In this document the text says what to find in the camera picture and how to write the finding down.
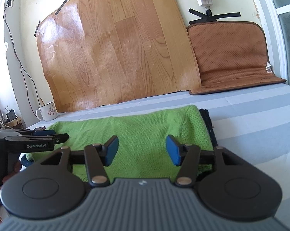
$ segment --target wood-grain board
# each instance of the wood-grain board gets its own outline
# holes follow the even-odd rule
[[[175,0],[70,0],[37,45],[58,112],[201,87]]]

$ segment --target white wall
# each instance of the white wall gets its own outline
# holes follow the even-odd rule
[[[8,7],[6,9],[6,21],[13,37],[16,53],[21,63],[23,64],[23,67],[25,68],[25,70],[27,70],[27,65],[25,64],[24,55],[23,55],[24,51],[21,46],[20,0],[14,0],[13,7]],[[12,87],[14,90],[13,99],[17,101],[19,112],[21,113],[21,116],[26,126],[30,126],[38,122],[38,119],[33,114],[30,108],[28,98],[26,95],[26,87],[25,87],[24,79],[20,71],[20,64],[14,54],[12,43],[9,37],[9,31],[6,25],[4,25],[4,40],[8,42],[6,59],[7,59],[7,65],[8,65]],[[36,94],[34,94],[32,81],[28,78],[28,76],[25,74],[24,71],[23,73],[24,73],[27,88],[28,88],[29,101],[32,105],[33,110],[35,111],[38,108],[38,100],[37,100]]]
[[[37,83],[39,96],[44,102],[53,100],[50,88],[44,78],[41,61],[38,54],[35,28],[39,21],[44,20],[50,13],[57,10],[64,0],[21,0],[21,43],[24,49],[24,59],[33,79]],[[197,0],[177,0],[179,9],[183,15],[185,25],[189,21],[198,19],[197,16],[188,13],[189,8],[205,13],[200,8]],[[213,14],[240,12],[241,18],[226,18],[221,20],[253,21],[261,24],[253,0],[213,0],[211,8]]]
[[[3,11],[5,0],[0,0],[0,109],[14,109],[17,116],[20,116],[19,107],[15,99],[13,87],[9,77],[9,71],[4,53],[4,25]]]

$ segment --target green towel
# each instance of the green towel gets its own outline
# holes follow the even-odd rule
[[[110,181],[116,177],[168,177],[174,180],[180,167],[173,165],[166,151],[167,135],[173,135],[180,143],[194,143],[203,150],[212,150],[208,131],[194,105],[147,115],[56,122],[49,129],[54,129],[58,134],[68,133],[70,138],[65,143],[56,145],[56,148],[64,145],[71,150],[82,150],[89,144],[105,143],[111,136],[118,136],[118,152],[113,163],[105,167]],[[32,155],[36,161],[49,153],[28,155]],[[87,180],[84,165],[74,165],[73,173],[82,180]]]

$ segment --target mug handle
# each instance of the mug handle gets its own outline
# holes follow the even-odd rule
[[[36,116],[37,116],[38,120],[43,121],[42,114],[41,114],[41,118],[42,118],[42,119],[40,119],[39,116],[38,116],[38,112],[40,112],[40,114],[41,114],[41,110],[40,110],[40,109],[37,109],[37,110],[36,110]]]

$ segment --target power cable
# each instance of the power cable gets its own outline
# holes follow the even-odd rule
[[[28,103],[29,103],[29,105],[30,105],[30,108],[31,108],[33,114],[36,115],[36,114],[34,113],[34,110],[33,110],[33,108],[32,108],[32,105],[30,104],[30,101],[29,101],[29,97],[28,97],[28,89],[27,89],[26,80],[25,80],[25,76],[24,76],[24,74],[23,74],[23,72],[22,72],[22,69],[25,71],[25,73],[27,74],[27,76],[32,80],[32,82],[33,82],[33,84],[34,84],[34,86],[35,86],[36,96],[37,96],[37,100],[38,100],[38,103],[39,103],[39,106],[40,106],[40,102],[39,102],[39,97],[38,97],[38,92],[37,92],[36,84],[35,84],[34,80],[30,77],[30,75],[27,73],[27,71],[24,69],[24,67],[23,67],[23,65],[22,65],[22,63],[21,63],[21,61],[20,61],[20,59],[19,59],[19,57],[18,57],[18,55],[17,55],[17,53],[16,53],[16,49],[15,49],[15,46],[14,46],[14,41],[13,41],[13,38],[12,38],[12,34],[11,34],[10,28],[9,28],[7,22],[6,22],[6,9],[7,9],[7,8],[8,8],[8,5],[6,5],[6,6],[5,6],[5,9],[4,9],[4,16],[3,16],[4,23],[6,24],[8,30],[9,30],[10,40],[11,40],[11,43],[12,43],[12,46],[13,46],[13,52],[14,52],[14,54],[15,54],[15,56],[16,56],[18,62],[20,63],[20,71],[21,71],[21,74],[22,74],[23,79],[24,79],[24,84],[25,84],[25,87],[26,87],[26,95],[27,95]]]

